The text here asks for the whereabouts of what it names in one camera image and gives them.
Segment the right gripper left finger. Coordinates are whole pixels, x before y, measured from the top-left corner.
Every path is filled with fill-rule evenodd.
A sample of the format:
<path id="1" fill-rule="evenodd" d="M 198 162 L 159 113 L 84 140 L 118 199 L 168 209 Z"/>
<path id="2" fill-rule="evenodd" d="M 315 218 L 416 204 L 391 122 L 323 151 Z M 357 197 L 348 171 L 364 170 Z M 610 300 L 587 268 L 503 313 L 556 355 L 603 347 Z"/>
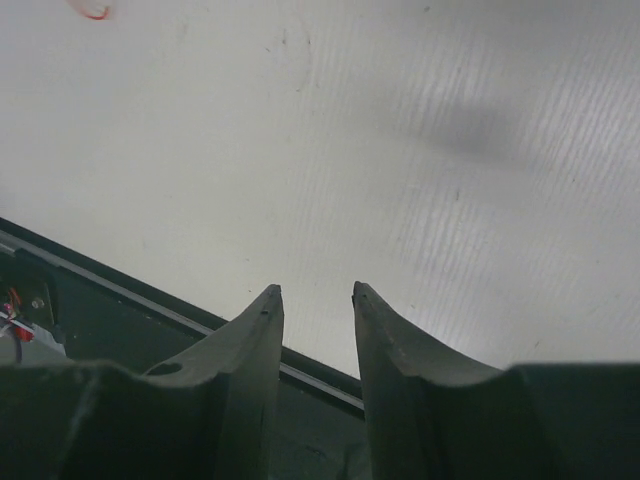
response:
<path id="1" fill-rule="evenodd" d="M 281 289 L 135 374 L 110 361 L 1 371 L 5 479 L 264 479 L 282 352 Z"/>

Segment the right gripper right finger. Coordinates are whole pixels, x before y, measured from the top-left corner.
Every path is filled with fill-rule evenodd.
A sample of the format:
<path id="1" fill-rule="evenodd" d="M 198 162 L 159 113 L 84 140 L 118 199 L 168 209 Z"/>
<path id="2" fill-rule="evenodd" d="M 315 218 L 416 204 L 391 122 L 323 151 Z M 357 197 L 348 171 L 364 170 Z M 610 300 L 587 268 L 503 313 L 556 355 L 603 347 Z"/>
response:
<path id="1" fill-rule="evenodd" d="M 639 367 L 534 363 L 500 370 L 353 288 L 377 479 L 635 479 Z"/>

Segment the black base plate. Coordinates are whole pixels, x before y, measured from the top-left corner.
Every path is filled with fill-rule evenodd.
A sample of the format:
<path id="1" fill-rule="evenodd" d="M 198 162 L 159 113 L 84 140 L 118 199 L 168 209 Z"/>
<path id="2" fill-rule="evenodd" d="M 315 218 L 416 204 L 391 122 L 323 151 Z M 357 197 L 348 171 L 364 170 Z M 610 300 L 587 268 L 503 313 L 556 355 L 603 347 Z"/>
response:
<path id="1" fill-rule="evenodd" d="M 225 325 L 225 319 L 8 220 L 1 257 L 44 279 L 64 343 L 49 334 L 24 344 L 35 366 L 108 359 L 142 373 Z M 359 380 L 284 348 L 272 479 L 369 479 Z"/>

